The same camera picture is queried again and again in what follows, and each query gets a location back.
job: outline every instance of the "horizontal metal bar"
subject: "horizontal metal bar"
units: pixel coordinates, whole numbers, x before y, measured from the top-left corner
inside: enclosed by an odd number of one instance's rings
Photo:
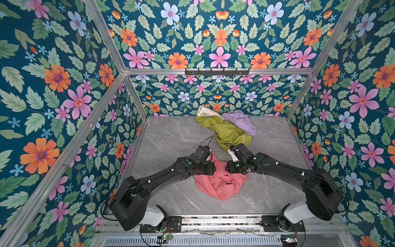
[[[312,68],[266,68],[266,69],[125,69],[126,75],[311,75]]]
[[[85,119],[84,123],[65,147],[56,162],[52,165],[47,174],[45,174],[44,178],[34,190],[33,194],[30,195],[20,213],[3,233],[0,238],[0,246],[14,247],[18,243],[19,239],[22,238],[22,235],[30,226],[31,222],[38,214],[38,211],[42,208],[44,202],[47,201],[49,193],[57,185],[59,179],[65,172],[66,168],[69,166],[78,149],[88,137],[92,130],[93,124],[97,122],[100,115],[103,113],[103,111],[108,106],[108,103],[113,98],[113,95],[119,89],[123,79],[123,75],[115,78],[111,86],[107,89],[103,97],[93,108],[89,116]]]
[[[302,88],[299,90],[299,93],[297,94],[295,100],[293,101],[291,109],[288,111],[286,115],[288,121],[292,118],[292,115],[299,107],[299,104],[302,102],[307,91],[310,89],[311,83],[313,83],[314,79],[317,77],[318,73],[320,72],[322,66],[324,66],[324,64],[326,63],[329,54],[331,54],[333,48],[337,44],[340,36],[346,29],[347,25],[349,24],[351,18],[354,16],[360,4],[361,4],[361,0],[350,0],[348,2],[346,9],[340,16],[335,28],[333,29],[332,35],[329,37],[328,42],[326,42],[324,48],[322,49],[320,55],[318,56],[314,64],[314,69],[312,71],[312,74],[306,79]]]
[[[100,36],[103,39],[104,45],[106,46],[111,58],[114,61],[115,67],[117,68],[119,73],[122,73],[126,66],[122,60],[120,53],[118,52],[113,38],[110,35],[110,32],[107,28],[107,23],[105,22],[103,15],[100,12],[96,0],[85,0],[84,3],[88,9],[90,16],[92,17],[93,22],[96,25],[96,28],[98,29]]]
[[[137,108],[137,112],[141,116],[141,119],[145,122],[147,120],[147,114],[144,110],[143,103],[140,100],[139,95],[137,94],[136,88],[133,86],[132,80],[130,79],[130,76],[127,76],[125,78],[125,85],[126,88],[128,89],[130,96],[132,98],[132,101],[134,103],[134,106]]]

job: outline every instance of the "olive green cloth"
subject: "olive green cloth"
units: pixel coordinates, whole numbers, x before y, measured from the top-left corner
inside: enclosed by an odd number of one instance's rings
[[[218,141],[220,147],[227,153],[229,146],[225,143],[238,145],[243,143],[248,146],[252,137],[242,129],[236,127],[233,123],[222,120],[219,116],[199,117],[196,116],[196,121],[203,128],[209,127],[216,132],[215,139]]]

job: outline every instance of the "orange flower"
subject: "orange flower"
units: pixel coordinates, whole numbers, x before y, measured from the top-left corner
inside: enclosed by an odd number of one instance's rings
[[[137,136],[140,134],[140,131],[141,131],[141,125],[137,127],[137,132],[136,132]]]
[[[221,105],[220,104],[215,104],[213,106],[213,110],[216,111],[216,112],[219,112],[221,110]]]
[[[36,50],[33,46],[30,46],[30,50],[32,50],[32,52],[33,52],[34,54],[38,55],[37,50]]]
[[[45,83],[49,84],[49,88],[58,92],[63,92],[64,89],[68,89],[71,85],[70,75],[64,68],[59,65],[51,65],[51,70],[46,69],[44,71],[46,77],[44,77]]]
[[[48,171],[48,166],[52,167],[56,159],[54,157],[59,156],[59,148],[55,148],[56,143],[53,140],[45,138],[37,138],[36,144],[29,142],[24,148],[28,154],[21,155],[21,164],[29,164],[25,170],[33,174],[38,169],[38,174],[43,174]]]
[[[232,35],[233,35],[233,37],[239,37],[240,36],[240,31],[235,29],[235,30],[233,30]]]
[[[107,64],[100,65],[99,75],[102,77],[102,83],[107,87],[113,83],[113,70]]]
[[[284,110],[285,105],[280,103],[274,106],[274,111],[282,111]]]
[[[339,65],[332,64],[326,69],[324,75],[324,85],[327,87],[333,86],[339,80],[337,77],[340,76]]]
[[[308,32],[306,34],[306,37],[303,39],[303,41],[305,42],[305,46],[312,46],[315,43],[318,42],[318,39],[321,38],[322,33],[321,33],[321,29],[316,29],[314,28],[313,30],[311,30],[311,32]]]
[[[117,192],[117,189],[115,188],[115,189],[113,189],[113,191],[111,192],[111,194],[110,194],[110,200],[108,201],[108,205],[110,205],[110,202],[113,200],[113,198],[114,198],[114,195],[116,194],[116,192]]]
[[[134,32],[131,32],[130,29],[121,30],[121,39],[125,44],[131,47],[137,46],[137,43],[139,42],[136,38],[136,34]]]
[[[151,104],[149,109],[153,112],[160,112],[160,107],[157,104]]]
[[[208,31],[208,30],[203,31],[203,36],[204,37],[209,37],[210,36],[210,31]]]
[[[169,56],[169,65],[171,65],[172,69],[186,69],[186,65],[188,64],[188,60],[185,59],[184,54],[179,54],[178,52],[175,52],[174,55],[171,54]]]
[[[117,11],[112,11],[111,13],[112,13],[112,15],[113,15],[113,17],[114,17],[115,19],[117,19],[117,20],[121,19],[121,14],[120,14],[119,12],[117,12]]]
[[[215,16],[217,16],[218,20],[226,20],[229,17],[229,12],[228,11],[217,11],[215,13]]]
[[[292,130],[293,130],[293,132],[295,133],[295,135],[297,135],[297,129],[296,129],[296,127],[293,126],[293,125],[292,125]]]
[[[123,143],[122,142],[118,143],[117,147],[115,148],[115,157],[121,158],[124,151],[125,151],[125,146],[123,145]]]
[[[87,228],[86,225],[81,226],[81,228],[80,228],[79,231],[78,231],[78,234],[79,234],[79,235],[84,234],[86,228]]]
[[[359,241],[362,247],[378,247],[378,244],[374,241],[369,236],[362,236],[361,240]]]
[[[333,13],[332,10],[326,11],[325,14],[324,14],[324,19],[328,19],[332,15],[332,13]]]
[[[269,54],[266,55],[266,52],[262,52],[260,55],[256,54],[254,59],[251,60],[251,68],[253,69],[262,69],[267,68],[267,66],[271,63],[269,60],[271,56]]]
[[[228,35],[225,33],[224,29],[220,29],[217,31],[217,33],[214,35],[214,42],[218,46],[223,46],[226,44],[226,39],[228,38]]]
[[[390,64],[388,67],[384,65],[380,68],[380,71],[376,71],[374,74],[373,84],[377,84],[377,88],[389,88],[391,83],[395,83],[395,65]]]
[[[395,147],[388,146],[387,152],[392,155],[389,159],[395,164]]]
[[[319,144],[318,142],[314,142],[311,147],[311,151],[313,151],[315,155],[320,155],[321,150],[322,150],[321,144]]]

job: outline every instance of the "red cloth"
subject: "red cloth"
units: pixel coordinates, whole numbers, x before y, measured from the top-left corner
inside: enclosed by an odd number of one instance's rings
[[[212,162],[216,168],[214,175],[195,176],[196,184],[207,195],[226,201],[239,192],[243,182],[247,181],[247,176],[241,173],[230,174],[227,172],[225,170],[227,162],[218,160],[214,153]]]

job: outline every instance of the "purple cloth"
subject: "purple cloth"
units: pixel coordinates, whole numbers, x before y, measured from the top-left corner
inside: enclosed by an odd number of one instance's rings
[[[233,123],[238,128],[247,132],[250,136],[256,135],[256,127],[252,125],[251,121],[248,119],[248,115],[240,112],[233,112],[224,113],[222,116],[226,121]]]

